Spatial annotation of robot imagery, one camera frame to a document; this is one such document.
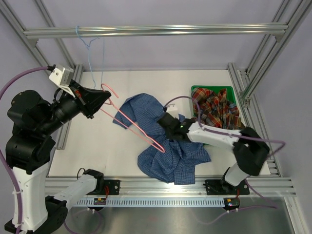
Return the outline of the blue checked shirt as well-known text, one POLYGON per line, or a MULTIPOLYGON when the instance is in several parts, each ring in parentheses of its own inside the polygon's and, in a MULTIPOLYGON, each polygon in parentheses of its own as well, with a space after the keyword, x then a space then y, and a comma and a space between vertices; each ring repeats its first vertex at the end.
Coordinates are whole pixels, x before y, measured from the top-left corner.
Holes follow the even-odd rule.
POLYGON ((149 146, 137 157, 137 165, 146 175, 176 185, 195 183, 195 167, 211 161, 201 143, 169 140, 158 119, 164 113, 162 104, 152 95, 141 93, 125 100, 113 121, 123 128, 133 122, 165 150, 149 146))

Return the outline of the light blue wire hanger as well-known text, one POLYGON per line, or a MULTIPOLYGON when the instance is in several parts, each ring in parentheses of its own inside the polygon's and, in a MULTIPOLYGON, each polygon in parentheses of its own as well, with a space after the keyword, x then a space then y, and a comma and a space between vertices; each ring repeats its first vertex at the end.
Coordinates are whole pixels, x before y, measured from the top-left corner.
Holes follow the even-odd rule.
MULTIPOLYGON (((91 78, 92 78, 92 81, 93 81, 93 88, 96 89, 97 87, 97 82, 95 80, 95 77, 94 77, 94 69, 92 68, 92 65, 91 65, 91 51, 92 51, 92 43, 96 40, 100 40, 100 37, 96 37, 96 38, 93 38, 91 39, 89 42, 86 42, 80 32, 79 32, 79 29, 80 29, 80 26, 77 25, 75 27, 75 34, 77 36, 77 38, 82 41, 84 47, 86 48, 87 50, 87 63, 88 63, 88 67, 89 67, 89 70, 90 70, 90 73, 91 73, 91 78)), ((101 60, 101 68, 100 68, 100 72, 101 72, 101 78, 100 78, 100 84, 103 83, 103 76, 104 76, 104 68, 105 68, 105 39, 103 39, 103 43, 102 43, 102 60, 101 60)))

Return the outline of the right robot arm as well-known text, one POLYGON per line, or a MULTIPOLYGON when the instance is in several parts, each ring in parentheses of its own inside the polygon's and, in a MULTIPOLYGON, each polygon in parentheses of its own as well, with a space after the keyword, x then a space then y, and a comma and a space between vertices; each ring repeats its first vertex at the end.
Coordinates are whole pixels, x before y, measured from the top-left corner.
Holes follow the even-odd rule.
POLYGON ((167 112, 157 122, 170 140, 208 144, 233 153, 236 163, 225 171, 219 182, 206 184, 217 194, 243 194, 244 180, 260 174, 270 152, 265 140, 250 127, 220 129, 194 119, 180 121, 167 112))

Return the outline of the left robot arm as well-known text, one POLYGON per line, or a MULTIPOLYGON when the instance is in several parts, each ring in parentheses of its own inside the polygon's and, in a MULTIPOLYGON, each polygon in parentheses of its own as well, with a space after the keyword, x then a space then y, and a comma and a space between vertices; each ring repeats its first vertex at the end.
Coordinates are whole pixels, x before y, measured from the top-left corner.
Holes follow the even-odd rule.
POLYGON ((109 91, 89 89, 71 81, 69 94, 55 92, 52 103, 34 90, 17 94, 8 110, 13 121, 6 144, 6 163, 15 177, 14 217, 4 228, 10 233, 50 234, 65 221, 69 210, 85 195, 107 192, 101 172, 88 169, 63 192, 45 195, 45 178, 55 145, 52 133, 78 114, 93 118, 111 96, 109 91))

